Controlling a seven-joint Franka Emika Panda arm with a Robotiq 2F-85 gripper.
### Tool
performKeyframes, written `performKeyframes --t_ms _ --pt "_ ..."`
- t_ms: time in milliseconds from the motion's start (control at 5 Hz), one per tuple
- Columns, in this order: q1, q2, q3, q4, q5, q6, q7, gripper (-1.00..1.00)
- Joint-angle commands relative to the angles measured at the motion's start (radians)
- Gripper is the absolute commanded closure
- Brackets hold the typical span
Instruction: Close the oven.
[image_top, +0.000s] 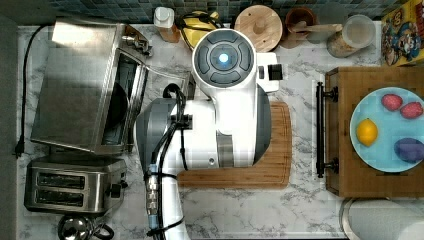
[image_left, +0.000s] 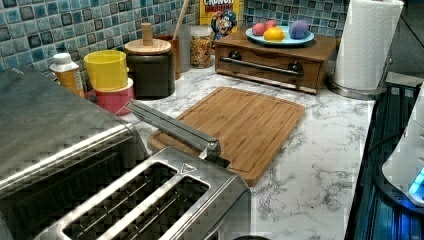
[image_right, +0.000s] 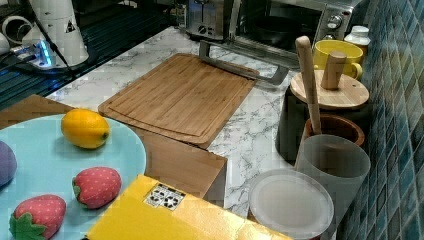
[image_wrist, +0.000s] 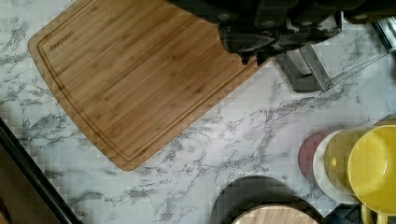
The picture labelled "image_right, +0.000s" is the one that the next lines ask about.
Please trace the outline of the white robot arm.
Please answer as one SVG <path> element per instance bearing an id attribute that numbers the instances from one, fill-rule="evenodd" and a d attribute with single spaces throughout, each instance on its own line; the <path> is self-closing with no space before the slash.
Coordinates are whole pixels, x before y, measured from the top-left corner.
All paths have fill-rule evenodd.
<path id="1" fill-rule="evenodd" d="M 17 44 L 11 52 L 40 70 L 69 68 L 86 62 L 89 53 L 77 25 L 72 0 L 28 1 L 34 14 L 33 22 L 21 16 L 10 16 L 3 21 L 3 35 Z M 24 26 L 30 27 L 21 40 L 7 35 L 7 26 L 13 20 L 23 21 Z"/>

